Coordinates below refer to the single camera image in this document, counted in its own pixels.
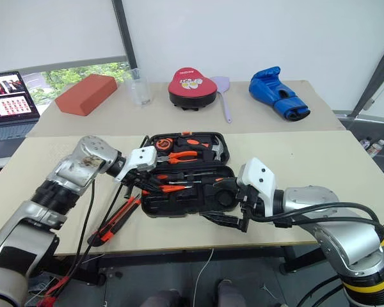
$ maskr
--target wooden table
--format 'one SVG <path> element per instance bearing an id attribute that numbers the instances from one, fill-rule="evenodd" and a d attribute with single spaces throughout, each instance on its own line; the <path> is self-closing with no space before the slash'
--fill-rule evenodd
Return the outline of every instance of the wooden table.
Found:
<path id="1" fill-rule="evenodd" d="M 142 136 L 102 136 L 123 155 L 140 145 Z M 47 174 L 76 146 L 79 136 L 27 138 L 0 174 L 0 227 L 23 200 L 31 197 Z M 235 171 L 256 156 L 275 172 L 279 189 L 321 185 L 342 201 L 355 201 L 374 209 L 384 223 L 384 174 L 349 131 L 226 134 Z M 95 205 L 87 236 L 100 223 L 115 192 L 111 177 L 99 175 Z M 68 213 L 58 232 L 57 255 L 75 253 L 90 191 Z M 238 208 L 232 214 L 240 215 Z M 198 215 L 185 218 L 150 218 L 139 208 L 108 244 L 94 253 L 160 249 L 305 244 L 314 238 L 301 228 L 275 228 L 250 222 L 248 233 L 211 223 Z"/>
<path id="2" fill-rule="evenodd" d="M 52 103 L 28 137 L 139 136 L 182 131 L 220 133 L 345 130 L 332 110 L 307 81 L 286 81 L 308 105 L 311 114 L 298 122 L 288 122 L 272 107 L 253 99 L 249 82 L 234 82 L 226 92 L 232 123 L 227 123 L 219 97 L 199 111 L 183 111 L 169 101 L 168 84 L 152 83 L 152 102 L 145 107 L 133 104 L 126 88 L 118 89 L 88 116 L 62 113 Z"/>

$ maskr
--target tool box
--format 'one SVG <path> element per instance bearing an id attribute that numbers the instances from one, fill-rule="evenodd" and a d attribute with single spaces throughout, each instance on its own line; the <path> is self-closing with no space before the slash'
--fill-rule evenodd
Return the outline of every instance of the tool box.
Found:
<path id="1" fill-rule="evenodd" d="M 229 151 L 216 132 L 183 132 L 152 136 L 144 146 L 157 149 L 152 176 L 169 188 L 168 193 L 143 192 L 142 210 L 150 217 L 183 217 L 207 211 L 231 211 L 235 195 L 213 184 L 234 177 L 226 166 Z"/>

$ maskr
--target white wall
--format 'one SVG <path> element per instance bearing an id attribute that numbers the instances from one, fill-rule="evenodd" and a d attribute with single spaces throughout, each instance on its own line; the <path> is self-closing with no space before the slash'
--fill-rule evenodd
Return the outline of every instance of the white wall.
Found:
<path id="1" fill-rule="evenodd" d="M 332 109 L 353 109 L 384 53 L 384 0 L 123 0 L 152 81 L 180 67 L 248 81 L 278 65 Z"/>
<path id="2" fill-rule="evenodd" d="M 0 0 L 0 71 L 122 55 L 110 0 Z"/>

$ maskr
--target robotic arm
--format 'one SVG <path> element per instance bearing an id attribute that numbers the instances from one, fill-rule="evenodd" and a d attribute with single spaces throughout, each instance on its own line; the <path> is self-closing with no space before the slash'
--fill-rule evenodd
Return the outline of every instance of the robotic arm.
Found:
<path id="1" fill-rule="evenodd" d="M 215 185 L 236 192 L 243 218 L 213 212 L 203 214 L 207 219 L 244 232 L 250 219 L 274 222 L 277 227 L 298 224 L 316 238 L 342 280 L 350 306 L 384 306 L 384 252 L 380 245 L 384 229 L 350 221 L 359 215 L 346 208 L 363 206 L 339 203 L 333 191 L 325 187 L 278 190 L 275 174 L 257 158 L 242 166 L 236 180 L 230 178 Z M 377 219 L 373 211 L 365 209 Z M 328 218 L 338 221 L 324 222 Z"/>
<path id="2" fill-rule="evenodd" d="M 157 192 L 159 182 L 149 174 L 156 161 L 153 146 L 135 149 L 124 158 L 95 136 L 82 138 L 0 230 L 0 307 L 24 304 L 27 278 L 40 270 L 43 260 L 52 256 L 58 245 L 59 239 L 51 230 L 61 228 L 68 211 L 99 173 L 107 173 L 129 187 Z M 223 179 L 215 186 L 235 192 L 243 218 L 219 212 L 205 212 L 204 217 L 244 232 L 250 220 L 274 222 L 277 227 L 298 224 L 317 239 L 345 286 L 350 306 L 384 306 L 384 254 L 380 246 L 384 233 L 370 224 L 319 221 L 358 217 L 339 207 L 332 191 L 316 186 L 278 190 L 273 172 L 256 158 L 242 166 L 238 178 Z"/>
<path id="3" fill-rule="evenodd" d="M 51 230 L 62 227 L 68 211 L 99 173 L 127 186 L 160 191 L 148 174 L 156 166 L 156 156 L 156 149 L 148 146 L 124 158 L 100 138 L 83 137 L 0 230 L 0 307 L 24 304 L 28 277 L 57 248 L 59 239 Z"/>

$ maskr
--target floor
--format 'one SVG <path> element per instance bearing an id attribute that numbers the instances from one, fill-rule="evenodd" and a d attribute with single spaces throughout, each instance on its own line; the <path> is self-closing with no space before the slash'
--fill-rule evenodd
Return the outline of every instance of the floor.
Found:
<path id="1" fill-rule="evenodd" d="M 367 122 L 362 120 L 356 120 L 354 122 L 348 122 L 345 119 L 340 119 L 341 123 L 350 130 L 351 133 L 357 138 L 357 140 L 370 137 L 373 142 L 384 139 L 384 123 L 380 122 Z M 384 172 L 384 148 L 374 157 L 375 163 Z"/>
<path id="2" fill-rule="evenodd" d="M 315 247 L 296 246 L 295 252 L 301 255 Z M 199 279 L 195 306 L 212 307 L 217 282 L 228 278 L 243 294 L 247 307 L 274 307 L 279 303 L 294 307 L 311 288 L 335 274 L 328 263 L 323 263 L 283 276 L 278 271 L 281 261 L 278 258 L 263 258 L 210 262 Z M 56 306 L 139 307 L 157 291 L 173 288 L 192 301 L 196 277 L 203 265 L 204 262 L 193 262 L 108 268 L 105 273 L 111 277 L 104 286 L 91 287 L 75 281 L 64 291 Z M 121 272 L 122 277 L 116 277 L 116 272 Z M 324 287 L 304 306 L 311 306 L 338 284 L 335 281 Z M 263 285 L 276 299 L 261 289 Z M 348 304 L 344 294 L 338 292 L 320 306 L 342 307 Z"/>

